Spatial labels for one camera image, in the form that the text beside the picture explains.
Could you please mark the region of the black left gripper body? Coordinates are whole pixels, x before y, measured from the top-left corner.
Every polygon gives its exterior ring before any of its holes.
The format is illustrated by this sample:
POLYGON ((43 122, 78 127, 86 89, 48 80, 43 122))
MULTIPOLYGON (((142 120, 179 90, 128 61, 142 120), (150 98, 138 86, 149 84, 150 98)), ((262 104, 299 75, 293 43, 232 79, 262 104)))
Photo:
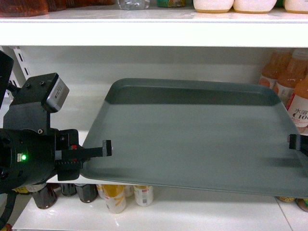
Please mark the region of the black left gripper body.
POLYGON ((83 151, 76 129, 59 130, 55 133, 55 172, 59 181, 79 178, 83 163, 87 160, 83 151))

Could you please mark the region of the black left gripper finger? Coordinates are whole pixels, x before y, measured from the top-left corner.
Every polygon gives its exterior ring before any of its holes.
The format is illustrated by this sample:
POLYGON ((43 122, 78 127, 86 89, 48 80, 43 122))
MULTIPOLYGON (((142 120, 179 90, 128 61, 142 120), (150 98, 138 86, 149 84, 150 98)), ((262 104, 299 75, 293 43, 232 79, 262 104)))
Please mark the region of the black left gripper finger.
POLYGON ((96 157, 108 157, 113 152, 111 140, 103 140, 101 147, 83 149, 83 159, 89 160, 96 157))

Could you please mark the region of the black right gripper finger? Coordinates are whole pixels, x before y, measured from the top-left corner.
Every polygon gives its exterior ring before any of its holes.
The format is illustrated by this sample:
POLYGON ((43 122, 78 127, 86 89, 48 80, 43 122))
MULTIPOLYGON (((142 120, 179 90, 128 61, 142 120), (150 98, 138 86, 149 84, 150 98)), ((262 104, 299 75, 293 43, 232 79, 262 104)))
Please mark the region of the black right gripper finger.
POLYGON ((300 151, 305 156, 308 155, 308 136, 300 134, 290 134, 288 137, 289 149, 300 151))

